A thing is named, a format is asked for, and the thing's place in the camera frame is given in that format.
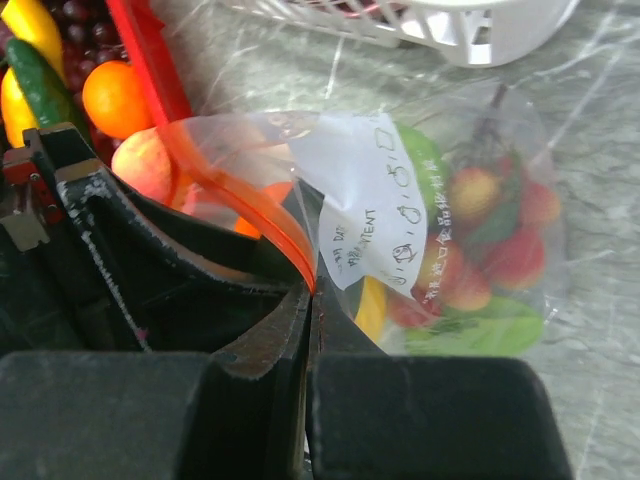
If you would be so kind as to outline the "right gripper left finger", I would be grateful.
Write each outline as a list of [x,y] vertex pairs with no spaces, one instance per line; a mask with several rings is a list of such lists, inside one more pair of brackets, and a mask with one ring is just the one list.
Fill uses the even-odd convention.
[[272,312],[212,354],[211,360],[232,378],[262,379],[307,345],[310,300],[307,287],[295,284]]

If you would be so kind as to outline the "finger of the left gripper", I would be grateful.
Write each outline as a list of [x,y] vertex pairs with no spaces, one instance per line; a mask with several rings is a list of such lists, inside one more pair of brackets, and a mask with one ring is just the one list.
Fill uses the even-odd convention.
[[314,277],[325,271],[324,262],[319,252],[318,233],[323,203],[324,195],[309,184],[293,184],[282,202],[282,206],[298,222],[311,244]]

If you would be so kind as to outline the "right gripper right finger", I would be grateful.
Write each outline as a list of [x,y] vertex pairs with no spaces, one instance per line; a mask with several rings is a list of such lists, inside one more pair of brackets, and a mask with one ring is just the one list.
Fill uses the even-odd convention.
[[308,370],[355,370],[386,354],[347,316],[326,277],[320,277],[311,303]]

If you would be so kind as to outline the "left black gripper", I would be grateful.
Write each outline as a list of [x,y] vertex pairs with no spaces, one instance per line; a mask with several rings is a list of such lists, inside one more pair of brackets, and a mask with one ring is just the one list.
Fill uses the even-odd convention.
[[303,284],[268,241],[126,185],[71,123],[23,138],[1,165],[3,350],[149,350],[116,281],[119,267],[263,295]]

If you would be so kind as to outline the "green custard apple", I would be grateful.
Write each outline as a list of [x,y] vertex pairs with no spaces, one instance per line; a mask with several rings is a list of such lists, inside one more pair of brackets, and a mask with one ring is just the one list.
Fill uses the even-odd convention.
[[399,122],[396,122],[395,126],[413,163],[429,222],[434,223],[439,210],[437,205],[446,197],[449,167],[442,160],[440,149],[433,140]]

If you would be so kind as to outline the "clear orange zip top bag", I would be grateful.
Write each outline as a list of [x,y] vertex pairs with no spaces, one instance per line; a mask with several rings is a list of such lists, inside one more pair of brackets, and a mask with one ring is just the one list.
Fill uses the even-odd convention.
[[[429,218],[395,123],[418,118],[427,101],[447,94],[392,113],[198,116],[158,135],[177,168],[223,205],[211,220],[194,217],[268,241],[310,285],[326,277],[355,322],[366,276],[404,300],[417,284]],[[325,271],[317,277],[308,237],[282,206],[293,184],[324,195],[318,233]]]

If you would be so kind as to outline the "lychee bunch with leaves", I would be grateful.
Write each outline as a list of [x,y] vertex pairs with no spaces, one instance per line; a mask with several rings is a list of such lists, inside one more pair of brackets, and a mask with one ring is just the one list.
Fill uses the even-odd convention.
[[502,84],[427,101],[412,127],[449,167],[410,299],[387,294],[376,341],[393,354],[515,356],[566,291],[562,203],[541,120]]

